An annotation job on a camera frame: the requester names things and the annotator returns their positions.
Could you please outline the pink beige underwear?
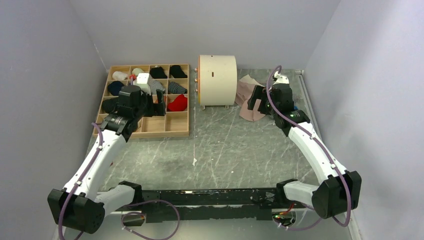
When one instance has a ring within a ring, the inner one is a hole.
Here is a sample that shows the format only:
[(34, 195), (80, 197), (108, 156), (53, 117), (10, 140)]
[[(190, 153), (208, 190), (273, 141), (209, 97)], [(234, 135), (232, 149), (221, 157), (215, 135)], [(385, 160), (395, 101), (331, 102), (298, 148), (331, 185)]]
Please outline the pink beige underwear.
[(250, 122), (259, 121), (266, 116), (259, 112), (260, 100), (256, 101), (253, 110), (248, 110), (248, 102), (256, 86), (263, 87), (264, 85), (257, 82), (248, 74), (237, 81), (236, 97), (234, 102), (240, 107), (239, 116)]

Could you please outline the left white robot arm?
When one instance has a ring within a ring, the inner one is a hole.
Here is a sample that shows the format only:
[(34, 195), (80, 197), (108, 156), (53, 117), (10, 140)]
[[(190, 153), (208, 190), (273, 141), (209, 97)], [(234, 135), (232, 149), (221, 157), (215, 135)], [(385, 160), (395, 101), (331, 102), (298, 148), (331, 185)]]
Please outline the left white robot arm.
[(115, 210), (127, 206), (137, 210), (143, 203), (142, 186), (122, 181), (113, 189), (98, 194), (101, 182), (116, 155), (138, 129), (143, 117), (164, 116), (166, 102), (161, 90), (157, 100), (137, 85), (126, 85), (116, 97), (112, 112), (101, 122), (94, 123), (97, 138), (80, 168), (62, 189), (52, 189), (47, 197), (53, 219), (63, 227), (93, 234), (104, 218)]

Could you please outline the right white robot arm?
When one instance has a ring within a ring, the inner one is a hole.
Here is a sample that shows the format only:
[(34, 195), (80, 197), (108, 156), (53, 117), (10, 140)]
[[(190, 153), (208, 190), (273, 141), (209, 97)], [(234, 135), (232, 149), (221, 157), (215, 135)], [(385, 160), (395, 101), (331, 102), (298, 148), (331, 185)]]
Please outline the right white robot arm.
[(276, 83), (270, 90), (257, 85), (247, 102), (248, 110), (270, 115), (275, 125), (300, 149), (312, 167), (318, 185), (290, 179), (277, 184), (275, 202), (282, 208), (292, 202), (313, 207), (323, 219), (349, 213), (359, 204), (362, 178), (347, 170), (317, 136), (309, 117), (295, 106), (287, 83)]

